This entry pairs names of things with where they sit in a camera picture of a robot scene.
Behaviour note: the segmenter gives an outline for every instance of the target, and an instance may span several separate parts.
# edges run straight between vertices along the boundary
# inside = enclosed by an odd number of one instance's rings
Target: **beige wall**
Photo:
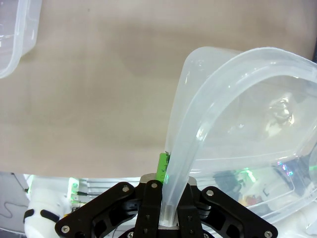
[[[0,81],[0,168],[155,172],[191,51],[274,46],[310,59],[316,37],[315,0],[44,0],[35,48]]]

